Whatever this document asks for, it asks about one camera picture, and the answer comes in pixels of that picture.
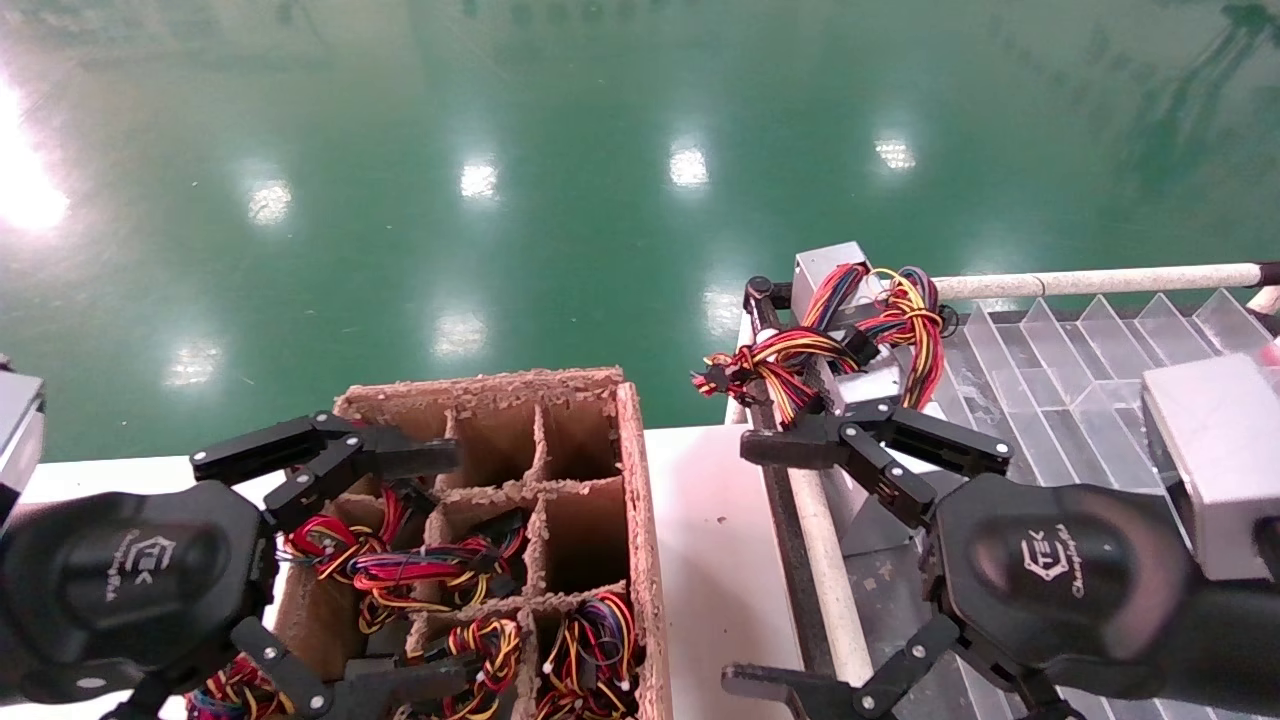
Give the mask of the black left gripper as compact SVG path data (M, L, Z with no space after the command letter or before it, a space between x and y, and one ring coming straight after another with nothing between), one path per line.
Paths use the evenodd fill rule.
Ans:
M196 480L223 484L20 505L3 532L3 698L87 701L147 679L184 692L237 650L292 702L288 719L383 719L470 689L475 653L323 682L256 619L273 598L276 542L228 487L284 473L264 514L297 530L365 477L439 475L460 460L453 439L317 413L191 455Z

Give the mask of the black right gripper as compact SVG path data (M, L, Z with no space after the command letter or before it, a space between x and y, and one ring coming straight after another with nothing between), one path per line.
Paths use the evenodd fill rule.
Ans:
M969 482L941 500L900 454ZM1208 579L1157 495L1014 483L1009 443L890 398L749 430L740 456L837 468L908 529L931 529L938 510L940 598L957 623L933 616L863 685L731 664L722 671L730 694L786 705L795 719L896 719L909 692L960 648L982 671L1014 680L1025 719L1083 717L1050 682L1277 715L1277 587Z

